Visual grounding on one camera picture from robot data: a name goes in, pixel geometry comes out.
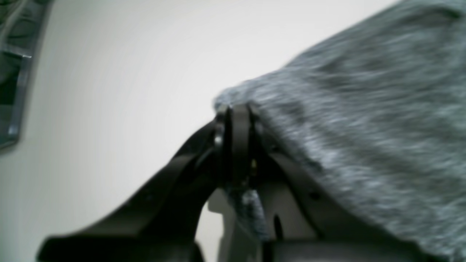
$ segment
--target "gray fabric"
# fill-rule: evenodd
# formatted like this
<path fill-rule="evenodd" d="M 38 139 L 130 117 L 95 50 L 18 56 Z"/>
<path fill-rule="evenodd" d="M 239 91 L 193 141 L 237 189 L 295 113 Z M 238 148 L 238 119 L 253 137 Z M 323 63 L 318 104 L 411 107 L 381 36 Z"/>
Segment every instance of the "gray fabric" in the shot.
<path fill-rule="evenodd" d="M 465 5 L 402 1 L 226 89 L 215 107 L 256 104 L 290 155 L 349 210 L 465 261 Z M 313 161 L 323 173 L 311 172 Z M 232 197 L 267 238 L 252 196 Z"/>

